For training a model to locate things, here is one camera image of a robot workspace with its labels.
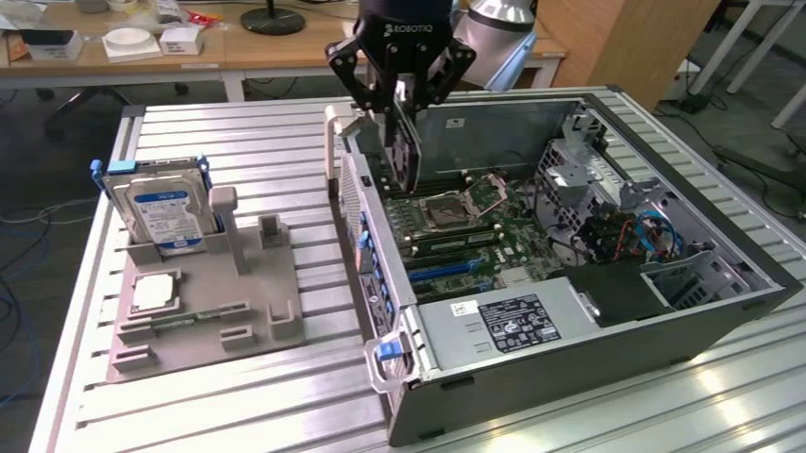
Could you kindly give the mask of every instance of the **blue pcie slot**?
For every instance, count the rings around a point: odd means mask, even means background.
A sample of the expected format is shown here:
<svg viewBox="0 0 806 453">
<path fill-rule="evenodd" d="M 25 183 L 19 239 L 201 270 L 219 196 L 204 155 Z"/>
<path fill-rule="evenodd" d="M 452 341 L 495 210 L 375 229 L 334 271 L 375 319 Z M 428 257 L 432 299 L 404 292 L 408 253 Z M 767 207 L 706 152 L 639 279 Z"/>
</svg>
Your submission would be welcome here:
<svg viewBox="0 0 806 453">
<path fill-rule="evenodd" d="M 408 280 L 411 283 L 418 281 L 430 280 L 439 277 L 456 276 L 459 274 L 468 274 L 476 270 L 480 260 L 470 260 L 460 264 L 451 264 L 450 266 L 439 267 L 436 269 L 428 269 L 426 271 L 415 271 L 408 274 Z"/>
</svg>

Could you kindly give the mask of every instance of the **office chair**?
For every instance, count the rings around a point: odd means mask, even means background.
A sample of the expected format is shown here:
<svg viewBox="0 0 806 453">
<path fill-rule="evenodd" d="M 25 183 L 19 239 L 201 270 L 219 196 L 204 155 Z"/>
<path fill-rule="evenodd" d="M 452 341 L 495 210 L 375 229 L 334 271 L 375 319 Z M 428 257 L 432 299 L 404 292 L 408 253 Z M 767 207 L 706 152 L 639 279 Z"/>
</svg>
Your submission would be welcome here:
<svg viewBox="0 0 806 453">
<path fill-rule="evenodd" d="M 183 96 L 188 94 L 189 88 L 184 83 L 173 84 L 173 91 L 176 95 Z M 113 87 L 87 87 L 77 92 L 69 100 L 59 106 L 56 111 L 51 114 L 44 122 L 45 137 L 57 142 L 64 140 L 64 129 L 57 126 L 57 121 L 71 114 L 96 94 L 104 94 L 117 101 L 121 106 L 131 106 L 131 102 L 125 99 L 125 96 Z M 53 90 L 36 89 L 36 96 L 43 101 L 53 99 Z"/>
</svg>

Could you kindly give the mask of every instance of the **wooden desk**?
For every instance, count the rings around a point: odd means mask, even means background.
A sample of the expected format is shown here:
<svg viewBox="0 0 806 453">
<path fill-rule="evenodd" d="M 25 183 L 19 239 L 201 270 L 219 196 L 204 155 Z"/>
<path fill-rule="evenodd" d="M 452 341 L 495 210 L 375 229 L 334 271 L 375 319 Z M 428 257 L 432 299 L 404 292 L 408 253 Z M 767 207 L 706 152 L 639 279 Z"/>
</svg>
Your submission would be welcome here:
<svg viewBox="0 0 806 453">
<path fill-rule="evenodd" d="M 0 89 L 88 87 L 219 80 L 224 83 L 231 102 L 244 100 L 241 82 L 248 78 L 284 76 L 328 76 L 324 46 L 344 38 L 343 18 L 354 17 L 355 7 L 346 5 L 309 6 L 283 4 L 304 16 L 305 29 L 293 35 L 269 37 L 247 31 L 239 22 L 240 14 L 259 5 L 223 3 L 188 5 L 187 9 L 221 14 L 225 27 L 203 32 L 204 50 L 199 56 L 167 56 L 127 63 L 109 63 L 103 50 L 101 36 L 108 24 L 123 22 L 125 14 L 107 11 L 81 14 L 75 4 L 51 4 L 45 20 L 60 29 L 75 29 L 89 40 L 76 61 L 33 61 L 24 58 L 8 62 L 7 38 L 0 38 Z M 532 61 L 527 68 L 531 86 L 550 86 L 566 49 L 548 37 L 538 25 L 538 40 Z"/>
</svg>

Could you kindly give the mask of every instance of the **small white container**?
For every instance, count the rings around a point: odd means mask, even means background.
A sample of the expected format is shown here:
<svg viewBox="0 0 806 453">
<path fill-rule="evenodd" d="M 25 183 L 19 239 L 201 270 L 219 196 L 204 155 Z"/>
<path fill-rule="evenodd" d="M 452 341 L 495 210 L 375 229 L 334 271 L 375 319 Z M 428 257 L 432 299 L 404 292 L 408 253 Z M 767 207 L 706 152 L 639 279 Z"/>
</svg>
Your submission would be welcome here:
<svg viewBox="0 0 806 453">
<path fill-rule="evenodd" d="M 137 0 L 105 0 L 105 4 L 117 12 L 132 12 L 137 8 Z"/>
<path fill-rule="evenodd" d="M 109 63 L 155 59 L 163 56 L 160 45 L 151 33 L 140 28 L 119 28 L 101 38 Z"/>
<path fill-rule="evenodd" d="M 203 44 L 199 28 L 192 26 L 167 28 L 160 37 L 165 55 L 199 55 Z"/>
<path fill-rule="evenodd" d="M 84 40 L 75 30 L 20 30 L 35 60 L 79 59 Z"/>
</svg>

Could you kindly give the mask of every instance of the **lamp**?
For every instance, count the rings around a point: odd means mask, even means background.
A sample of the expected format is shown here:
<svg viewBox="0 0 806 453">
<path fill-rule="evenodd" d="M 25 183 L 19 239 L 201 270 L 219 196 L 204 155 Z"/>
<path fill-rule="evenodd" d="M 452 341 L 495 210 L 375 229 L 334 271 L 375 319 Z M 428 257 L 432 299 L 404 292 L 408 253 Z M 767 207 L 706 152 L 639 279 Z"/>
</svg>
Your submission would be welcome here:
<svg viewBox="0 0 806 453">
<path fill-rule="evenodd" d="M 240 15 L 240 24 L 261 35 L 281 36 L 304 28 L 304 17 L 289 9 L 275 8 L 275 0 L 265 0 L 265 8 L 252 9 Z"/>
</svg>

